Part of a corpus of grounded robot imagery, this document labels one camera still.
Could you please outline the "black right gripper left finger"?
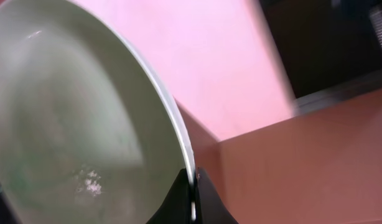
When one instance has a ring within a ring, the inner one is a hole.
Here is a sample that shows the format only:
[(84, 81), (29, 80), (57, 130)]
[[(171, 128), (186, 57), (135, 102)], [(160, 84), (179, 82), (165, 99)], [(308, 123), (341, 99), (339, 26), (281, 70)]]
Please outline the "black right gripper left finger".
[(187, 171), (181, 169), (157, 212), (147, 224), (191, 224), (192, 191)]

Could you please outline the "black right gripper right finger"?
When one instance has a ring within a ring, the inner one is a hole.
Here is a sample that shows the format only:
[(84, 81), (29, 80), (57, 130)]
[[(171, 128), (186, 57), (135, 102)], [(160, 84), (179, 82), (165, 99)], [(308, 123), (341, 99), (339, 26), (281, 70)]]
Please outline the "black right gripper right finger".
[(203, 168), (197, 170), (196, 185), (197, 224), (238, 224), (226, 209), (213, 182)]

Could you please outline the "mint green plate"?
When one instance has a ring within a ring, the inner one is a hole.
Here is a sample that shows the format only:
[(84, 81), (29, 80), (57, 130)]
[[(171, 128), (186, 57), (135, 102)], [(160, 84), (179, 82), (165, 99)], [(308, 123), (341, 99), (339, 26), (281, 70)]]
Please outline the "mint green plate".
[(0, 184), (19, 223), (147, 223), (195, 162), (159, 76), (70, 1), (0, 3)]

